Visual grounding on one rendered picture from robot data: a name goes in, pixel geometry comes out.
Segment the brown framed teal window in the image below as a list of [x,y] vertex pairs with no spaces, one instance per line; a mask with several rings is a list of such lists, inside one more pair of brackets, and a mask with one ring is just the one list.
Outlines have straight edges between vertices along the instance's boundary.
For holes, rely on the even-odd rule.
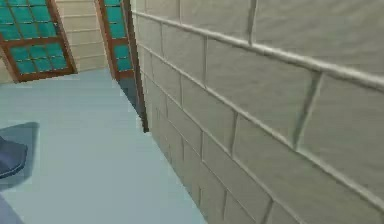
[[115,80],[134,77],[121,1],[95,0],[107,63],[111,76]]
[[0,0],[0,57],[15,83],[77,73],[55,0]]

